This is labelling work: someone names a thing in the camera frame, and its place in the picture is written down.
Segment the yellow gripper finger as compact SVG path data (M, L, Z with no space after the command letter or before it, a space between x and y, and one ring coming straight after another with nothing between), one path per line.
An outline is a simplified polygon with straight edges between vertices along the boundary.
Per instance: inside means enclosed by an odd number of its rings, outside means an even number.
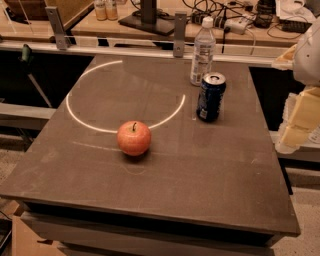
M307 87L296 97L289 125L306 131L315 130L320 124L320 88Z
M298 149L308 138L308 132L299 127L286 126L280 136L280 144Z

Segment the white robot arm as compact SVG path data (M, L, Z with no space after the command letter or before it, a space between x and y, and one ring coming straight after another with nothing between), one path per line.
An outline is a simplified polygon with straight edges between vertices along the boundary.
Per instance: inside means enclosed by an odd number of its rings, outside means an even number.
M289 96L275 143L279 153L291 154L320 124L320 18L299 39L293 55L294 79L305 85Z

